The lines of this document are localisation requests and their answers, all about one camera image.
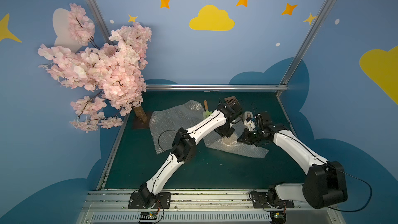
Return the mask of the white speckled mug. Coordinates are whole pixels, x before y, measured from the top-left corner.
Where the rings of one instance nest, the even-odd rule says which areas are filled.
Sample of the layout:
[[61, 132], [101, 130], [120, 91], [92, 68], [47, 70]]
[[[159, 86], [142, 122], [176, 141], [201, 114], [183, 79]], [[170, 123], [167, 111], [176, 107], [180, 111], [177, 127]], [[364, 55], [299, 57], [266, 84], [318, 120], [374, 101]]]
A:
[[236, 135], [232, 135], [230, 138], [224, 137], [221, 139], [221, 142], [223, 145], [228, 146], [228, 147], [235, 147], [235, 146], [239, 145]]

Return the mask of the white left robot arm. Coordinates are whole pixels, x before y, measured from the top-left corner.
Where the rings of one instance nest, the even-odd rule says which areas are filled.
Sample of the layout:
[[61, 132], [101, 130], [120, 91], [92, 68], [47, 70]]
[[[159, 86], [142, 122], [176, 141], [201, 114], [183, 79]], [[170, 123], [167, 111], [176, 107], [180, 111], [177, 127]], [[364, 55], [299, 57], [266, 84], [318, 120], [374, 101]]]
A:
[[210, 116], [200, 123], [188, 128], [180, 128], [172, 144], [171, 152], [164, 164], [146, 183], [140, 185], [138, 193], [144, 208], [155, 205], [158, 194], [175, 171], [185, 162], [190, 161], [196, 154], [197, 144], [212, 131], [221, 137], [230, 138], [234, 133], [232, 125], [242, 115], [243, 109], [239, 104], [228, 106], [220, 103]]

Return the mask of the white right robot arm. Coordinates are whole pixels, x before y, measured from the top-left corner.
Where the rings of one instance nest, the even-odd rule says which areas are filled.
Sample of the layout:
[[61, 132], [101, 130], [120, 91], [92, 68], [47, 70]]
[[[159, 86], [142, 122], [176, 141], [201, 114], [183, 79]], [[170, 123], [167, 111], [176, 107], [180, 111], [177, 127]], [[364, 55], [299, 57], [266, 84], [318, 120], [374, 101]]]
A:
[[285, 202], [301, 201], [321, 209], [347, 201], [344, 167], [315, 153], [283, 125], [272, 124], [253, 131], [245, 128], [238, 142], [257, 147], [273, 143], [283, 149], [306, 175], [302, 184], [271, 186], [266, 195], [268, 205], [282, 208]]

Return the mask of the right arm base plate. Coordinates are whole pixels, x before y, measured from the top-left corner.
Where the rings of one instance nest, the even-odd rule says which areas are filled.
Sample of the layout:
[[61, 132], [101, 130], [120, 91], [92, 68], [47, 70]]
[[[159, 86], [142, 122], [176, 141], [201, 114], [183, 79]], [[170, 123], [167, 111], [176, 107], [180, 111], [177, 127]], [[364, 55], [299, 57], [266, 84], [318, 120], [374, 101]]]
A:
[[249, 199], [252, 201], [254, 208], [276, 208], [284, 209], [294, 208], [294, 203], [291, 200], [281, 200], [275, 192], [268, 191], [251, 191]]

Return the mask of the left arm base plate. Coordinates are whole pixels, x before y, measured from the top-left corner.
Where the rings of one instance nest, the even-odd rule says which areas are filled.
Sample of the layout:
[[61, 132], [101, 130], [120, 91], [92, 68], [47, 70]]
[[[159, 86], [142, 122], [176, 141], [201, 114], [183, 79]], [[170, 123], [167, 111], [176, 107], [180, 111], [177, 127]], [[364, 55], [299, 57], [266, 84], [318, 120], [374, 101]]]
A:
[[140, 193], [133, 192], [130, 195], [128, 209], [169, 209], [171, 204], [171, 193], [161, 192], [156, 196], [142, 197]]

